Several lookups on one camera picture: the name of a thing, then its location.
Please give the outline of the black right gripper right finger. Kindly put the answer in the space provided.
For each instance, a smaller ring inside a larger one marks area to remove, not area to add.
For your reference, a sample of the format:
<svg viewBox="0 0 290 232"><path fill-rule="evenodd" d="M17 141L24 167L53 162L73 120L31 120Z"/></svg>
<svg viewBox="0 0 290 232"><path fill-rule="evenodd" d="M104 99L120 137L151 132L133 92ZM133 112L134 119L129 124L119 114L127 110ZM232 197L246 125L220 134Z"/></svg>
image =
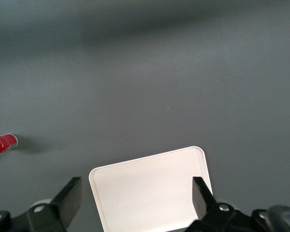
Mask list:
<svg viewBox="0 0 290 232"><path fill-rule="evenodd" d="M198 216L188 232L279 232L268 210L256 209L248 216L227 203L217 202L201 177L193 177L192 202Z"/></svg>

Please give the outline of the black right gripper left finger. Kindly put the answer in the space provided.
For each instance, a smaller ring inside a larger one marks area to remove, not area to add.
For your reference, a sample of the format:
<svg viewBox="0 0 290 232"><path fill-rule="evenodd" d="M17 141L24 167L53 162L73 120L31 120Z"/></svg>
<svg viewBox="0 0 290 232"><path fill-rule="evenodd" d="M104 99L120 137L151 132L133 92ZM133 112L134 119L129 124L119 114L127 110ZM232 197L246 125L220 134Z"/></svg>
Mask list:
<svg viewBox="0 0 290 232"><path fill-rule="evenodd" d="M66 232L82 202L82 178L73 177L49 203L37 203L17 217L0 211L0 232Z"/></svg>

